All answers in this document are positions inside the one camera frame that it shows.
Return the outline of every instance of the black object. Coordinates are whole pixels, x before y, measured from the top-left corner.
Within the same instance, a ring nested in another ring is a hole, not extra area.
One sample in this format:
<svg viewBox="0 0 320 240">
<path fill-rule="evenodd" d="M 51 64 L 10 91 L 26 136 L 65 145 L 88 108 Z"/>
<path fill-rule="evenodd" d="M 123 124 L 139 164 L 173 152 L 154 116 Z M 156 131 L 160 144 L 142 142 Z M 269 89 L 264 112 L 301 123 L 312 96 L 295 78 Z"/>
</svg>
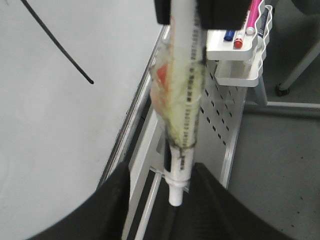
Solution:
<svg viewBox="0 0 320 240">
<path fill-rule="evenodd" d="M 63 55 L 73 64 L 73 66 L 84 76 L 84 78 L 91 84 L 94 84 L 94 81 L 86 74 L 86 72 L 76 63 L 76 61 L 70 56 L 70 54 L 64 49 L 64 47 L 60 44 L 60 42 L 55 38 L 55 36 L 51 33 L 51 31 L 47 28 L 44 22 L 40 19 L 40 17 L 36 14 L 33 8 L 30 6 L 27 0 L 21 0 L 23 5 L 32 15 L 34 20 L 41 26 L 41 28 L 45 31 L 45 33 L 49 36 L 49 38 L 53 41 L 53 43 L 57 46 L 57 48 L 63 53 Z"/>
<path fill-rule="evenodd" d="M 203 29 L 241 29 L 251 0 L 197 0 Z M 171 0 L 154 0 L 159 24 L 170 24 Z"/>
<path fill-rule="evenodd" d="M 169 240 L 292 240 L 233 197 L 202 164 L 192 170 Z"/>
<path fill-rule="evenodd" d="M 285 96 L 285 95 L 288 95 L 290 93 L 290 88 L 288 89 L 285 89 L 285 90 L 280 90 L 280 84 L 277 84 L 274 88 L 274 92 L 275 94 L 278 96 L 278 97 L 282 97 L 282 96 Z"/>
<path fill-rule="evenodd" d="M 169 173 L 171 172 L 171 150 L 170 150 L 170 145 L 169 141 L 167 138 L 164 140 L 164 168 L 167 170 Z"/>
<path fill-rule="evenodd" d="M 170 24 L 171 0 L 154 0 L 156 21 L 158 24 Z"/>
<path fill-rule="evenodd" d="M 128 213 L 130 174 L 120 163 L 75 211 L 28 240 L 120 240 Z"/>
</svg>

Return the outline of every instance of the chair leg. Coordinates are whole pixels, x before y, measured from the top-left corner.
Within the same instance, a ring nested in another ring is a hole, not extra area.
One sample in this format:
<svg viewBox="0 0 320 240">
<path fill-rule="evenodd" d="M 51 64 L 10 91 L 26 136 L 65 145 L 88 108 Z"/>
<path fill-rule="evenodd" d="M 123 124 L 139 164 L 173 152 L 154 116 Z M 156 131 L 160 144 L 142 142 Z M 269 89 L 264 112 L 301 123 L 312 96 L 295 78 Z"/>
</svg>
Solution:
<svg viewBox="0 0 320 240">
<path fill-rule="evenodd" d="M 262 76 L 259 78 L 259 84 L 255 86 L 253 89 L 255 92 L 257 104 L 261 106 L 266 106 L 268 104 L 268 99 L 267 99 L 264 79 Z"/>
<path fill-rule="evenodd" d="M 304 72 L 304 70 L 315 60 L 320 53 L 320 40 L 307 52 L 297 66 L 290 73 L 288 78 L 276 86 L 278 96 L 284 96 L 289 93 L 289 87 L 297 80 L 297 78 Z"/>
</svg>

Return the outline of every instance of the gray floor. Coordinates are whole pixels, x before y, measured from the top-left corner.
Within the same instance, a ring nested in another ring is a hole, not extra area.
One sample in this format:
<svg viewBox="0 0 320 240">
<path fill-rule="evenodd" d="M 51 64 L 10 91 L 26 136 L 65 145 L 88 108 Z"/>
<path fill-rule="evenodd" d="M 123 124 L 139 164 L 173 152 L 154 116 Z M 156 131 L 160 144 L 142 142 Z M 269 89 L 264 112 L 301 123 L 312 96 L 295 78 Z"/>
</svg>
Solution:
<svg viewBox="0 0 320 240">
<path fill-rule="evenodd" d="M 275 85 L 318 38 L 319 19 L 302 15 L 289 0 L 280 0 L 273 26 L 263 73 L 268 100 L 320 103 L 320 57 L 288 96 L 274 93 Z M 248 98 L 254 98 L 252 92 Z M 320 239 L 319 120 L 308 113 L 245 112 L 230 177 L 229 190 L 241 202 L 297 240 Z"/>
</svg>

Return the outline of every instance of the blue marker cap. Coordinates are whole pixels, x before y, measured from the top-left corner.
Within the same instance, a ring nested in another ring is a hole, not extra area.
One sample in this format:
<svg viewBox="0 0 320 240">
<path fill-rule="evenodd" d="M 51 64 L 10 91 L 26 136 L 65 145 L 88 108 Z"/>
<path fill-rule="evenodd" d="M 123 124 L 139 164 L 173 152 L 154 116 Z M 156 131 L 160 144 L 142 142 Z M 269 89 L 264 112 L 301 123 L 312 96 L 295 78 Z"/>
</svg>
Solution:
<svg viewBox="0 0 320 240">
<path fill-rule="evenodd" d="M 234 39 L 235 32 L 236 31 L 233 31 L 233 30 L 225 31 L 225 35 L 224 35 L 223 39 L 227 42 L 231 42 Z"/>
<path fill-rule="evenodd" d="M 267 23 L 267 19 L 268 19 L 268 14 L 269 14 L 269 9 L 266 8 L 261 16 L 261 21 L 262 21 L 262 24 L 261 24 L 261 27 L 258 31 L 258 36 L 260 36 L 261 38 L 264 37 L 264 34 L 265 34 L 265 29 L 266 29 L 266 23 Z"/>
</svg>

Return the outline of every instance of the perforated metal panel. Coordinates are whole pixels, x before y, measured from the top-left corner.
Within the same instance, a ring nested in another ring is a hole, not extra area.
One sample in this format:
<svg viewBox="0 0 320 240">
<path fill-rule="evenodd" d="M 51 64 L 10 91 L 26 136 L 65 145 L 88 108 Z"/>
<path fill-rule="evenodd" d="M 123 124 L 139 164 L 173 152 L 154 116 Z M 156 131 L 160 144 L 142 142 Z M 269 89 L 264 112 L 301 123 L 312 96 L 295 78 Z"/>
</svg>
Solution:
<svg viewBox="0 0 320 240">
<path fill-rule="evenodd" d="M 214 77 L 215 61 L 209 61 L 207 69 L 194 160 L 205 163 L 226 187 L 247 88 L 219 85 Z"/>
</svg>

